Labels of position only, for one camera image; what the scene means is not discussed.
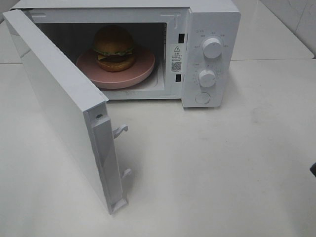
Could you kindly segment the round white door release button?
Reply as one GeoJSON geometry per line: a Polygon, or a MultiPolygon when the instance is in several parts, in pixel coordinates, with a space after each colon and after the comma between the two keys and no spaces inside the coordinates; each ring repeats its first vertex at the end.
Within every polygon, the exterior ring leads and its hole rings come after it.
{"type": "Polygon", "coordinates": [[[201,93],[196,95],[195,101],[198,104],[208,104],[210,101],[210,95],[206,92],[201,92],[201,93]]]}

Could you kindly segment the white microwave door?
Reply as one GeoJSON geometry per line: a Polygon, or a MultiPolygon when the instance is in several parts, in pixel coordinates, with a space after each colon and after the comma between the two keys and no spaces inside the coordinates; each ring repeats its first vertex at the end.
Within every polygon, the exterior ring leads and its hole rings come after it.
{"type": "Polygon", "coordinates": [[[102,93],[21,10],[4,13],[36,98],[110,214],[126,205],[112,128],[102,93]]]}

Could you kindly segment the toy burger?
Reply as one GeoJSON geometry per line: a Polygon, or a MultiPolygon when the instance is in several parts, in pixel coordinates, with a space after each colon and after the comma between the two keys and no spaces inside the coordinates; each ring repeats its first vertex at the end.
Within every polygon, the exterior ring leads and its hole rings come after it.
{"type": "Polygon", "coordinates": [[[107,72],[121,72],[135,63],[134,40],[123,27],[109,25],[99,29],[93,39],[93,51],[100,68],[107,72]]]}

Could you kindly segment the pink round plate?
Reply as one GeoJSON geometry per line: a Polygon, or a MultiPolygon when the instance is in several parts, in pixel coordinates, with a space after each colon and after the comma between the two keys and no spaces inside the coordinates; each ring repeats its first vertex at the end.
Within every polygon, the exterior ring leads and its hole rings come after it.
{"type": "Polygon", "coordinates": [[[155,56],[148,49],[139,47],[134,55],[133,66],[121,72],[107,72],[100,68],[96,53],[91,49],[77,59],[76,66],[99,88],[122,89],[142,82],[154,69],[155,56]]]}

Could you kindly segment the white lower microwave knob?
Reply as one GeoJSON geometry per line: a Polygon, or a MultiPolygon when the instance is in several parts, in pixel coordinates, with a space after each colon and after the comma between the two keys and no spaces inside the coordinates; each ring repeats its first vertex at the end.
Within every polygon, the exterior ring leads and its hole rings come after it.
{"type": "Polygon", "coordinates": [[[202,70],[198,74],[198,81],[201,87],[212,87],[216,83],[216,75],[212,70],[202,70]]]}

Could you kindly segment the white microwave knob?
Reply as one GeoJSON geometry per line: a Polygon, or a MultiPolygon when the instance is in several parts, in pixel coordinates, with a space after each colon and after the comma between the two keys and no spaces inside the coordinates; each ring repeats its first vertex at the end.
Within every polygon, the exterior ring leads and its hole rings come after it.
{"type": "Polygon", "coordinates": [[[202,43],[202,50],[204,56],[208,59],[214,59],[221,55],[222,53],[222,41],[218,37],[207,38],[202,43]]]}
{"type": "Polygon", "coordinates": [[[198,81],[201,87],[212,87],[216,83],[216,75],[212,70],[202,70],[198,74],[198,81]]]}

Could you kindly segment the white warning label sticker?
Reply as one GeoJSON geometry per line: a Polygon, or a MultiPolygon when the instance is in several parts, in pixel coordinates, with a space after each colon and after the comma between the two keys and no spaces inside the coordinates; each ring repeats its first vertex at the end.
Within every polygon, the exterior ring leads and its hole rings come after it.
{"type": "Polygon", "coordinates": [[[170,46],[170,70],[173,73],[180,73],[182,71],[183,61],[183,46],[182,44],[172,44],[170,46]]]}

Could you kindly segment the white upper microwave knob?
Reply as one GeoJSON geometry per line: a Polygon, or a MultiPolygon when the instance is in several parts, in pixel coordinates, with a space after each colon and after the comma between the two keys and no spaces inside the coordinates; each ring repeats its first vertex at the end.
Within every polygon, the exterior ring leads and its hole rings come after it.
{"type": "Polygon", "coordinates": [[[218,37],[207,38],[202,43],[202,50],[204,56],[208,59],[214,59],[221,55],[222,53],[222,41],[218,37]]]}

